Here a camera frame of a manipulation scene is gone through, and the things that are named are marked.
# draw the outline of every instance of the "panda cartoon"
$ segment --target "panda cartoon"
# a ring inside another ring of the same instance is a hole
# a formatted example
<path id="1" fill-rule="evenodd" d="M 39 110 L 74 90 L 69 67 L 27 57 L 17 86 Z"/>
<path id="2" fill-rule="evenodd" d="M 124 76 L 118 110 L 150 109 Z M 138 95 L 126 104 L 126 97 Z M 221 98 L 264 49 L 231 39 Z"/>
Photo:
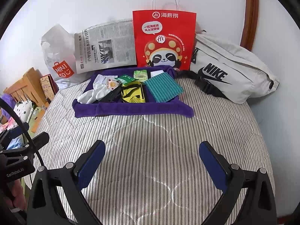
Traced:
<path id="1" fill-rule="evenodd" d="M 158 35 L 145 46 L 146 67 L 169 65 L 179 71 L 181 66 L 182 44 L 175 37 Z"/>

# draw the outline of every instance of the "nike swoosh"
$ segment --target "nike swoosh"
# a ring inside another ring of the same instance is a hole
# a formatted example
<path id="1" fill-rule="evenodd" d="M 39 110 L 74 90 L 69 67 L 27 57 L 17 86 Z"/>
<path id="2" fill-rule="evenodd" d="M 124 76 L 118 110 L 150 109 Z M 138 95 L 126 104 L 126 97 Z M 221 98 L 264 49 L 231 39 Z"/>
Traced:
<path id="1" fill-rule="evenodd" d="M 204 73 L 203 73 L 203 69 L 204 69 L 204 67 L 203 67 L 203 68 L 200 68 L 199 71 L 198 71 L 198 75 L 199 75 L 200 77 L 202 77 L 202 78 L 204 78 L 204 79 L 207 79 L 207 80 L 213 80 L 213 81 L 218 81 L 218 82 L 222 82 L 222 83 L 226 83 L 226 84 L 232 85 L 231 83 L 225 82 L 225 81 L 223 81 L 223 80 L 221 80 L 221 79 L 217 79 L 217 78 L 215 78 L 215 77 L 211 77 L 211 76 L 208 76 L 208 75 L 204 74 Z"/>

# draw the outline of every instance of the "striped bedsheet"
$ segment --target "striped bedsheet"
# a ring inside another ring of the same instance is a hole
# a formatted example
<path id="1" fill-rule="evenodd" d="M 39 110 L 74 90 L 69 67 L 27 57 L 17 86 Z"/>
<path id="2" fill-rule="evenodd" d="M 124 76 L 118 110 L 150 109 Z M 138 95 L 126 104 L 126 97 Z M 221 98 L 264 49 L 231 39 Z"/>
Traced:
<path id="1" fill-rule="evenodd" d="M 202 93 L 191 79 L 177 79 L 180 99 L 195 116 L 139 115 L 75 118 L 73 99 L 88 81 L 59 91 L 36 134 L 50 141 L 41 150 L 48 169 L 61 168 L 103 140 L 106 153 L 92 181 L 82 190 L 104 225 L 199 225 L 221 196 L 198 155 L 207 140 L 229 163 L 256 171 L 264 167 L 274 187 L 269 155 L 247 103 L 234 104 Z M 38 168 L 39 161 L 34 159 Z M 31 187 L 30 178 L 25 178 Z M 67 216 L 74 215 L 58 188 Z M 233 223 L 246 190 L 228 219 Z"/>

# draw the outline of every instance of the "book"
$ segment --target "book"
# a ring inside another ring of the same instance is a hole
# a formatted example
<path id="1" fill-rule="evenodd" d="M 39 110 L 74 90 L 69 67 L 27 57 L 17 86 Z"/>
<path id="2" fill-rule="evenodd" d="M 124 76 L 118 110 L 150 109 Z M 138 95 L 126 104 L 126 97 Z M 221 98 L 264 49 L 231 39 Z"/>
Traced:
<path id="1" fill-rule="evenodd" d="M 51 75 L 48 74 L 41 77 L 40 84 L 42 86 L 46 98 L 49 98 L 52 101 L 54 99 L 55 94 L 57 93 L 57 87 L 55 86 Z"/>

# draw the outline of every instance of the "green packet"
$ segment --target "green packet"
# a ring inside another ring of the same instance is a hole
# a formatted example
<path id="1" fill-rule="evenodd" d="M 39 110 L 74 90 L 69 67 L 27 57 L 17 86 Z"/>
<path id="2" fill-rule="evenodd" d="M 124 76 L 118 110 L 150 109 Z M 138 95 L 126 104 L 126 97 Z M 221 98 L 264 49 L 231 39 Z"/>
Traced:
<path id="1" fill-rule="evenodd" d="M 124 85 L 129 84 L 129 83 L 137 80 L 137 79 L 132 78 L 132 77 L 126 75 L 126 74 L 121 76 L 121 77 L 115 78 L 115 79 L 121 81 L 121 83 L 124 84 Z"/>
<path id="2" fill-rule="evenodd" d="M 144 82 L 148 79 L 148 74 L 147 74 L 147 70 L 137 70 L 137 71 L 134 71 L 133 73 L 133 77 L 135 79 L 138 79 L 139 82 Z"/>

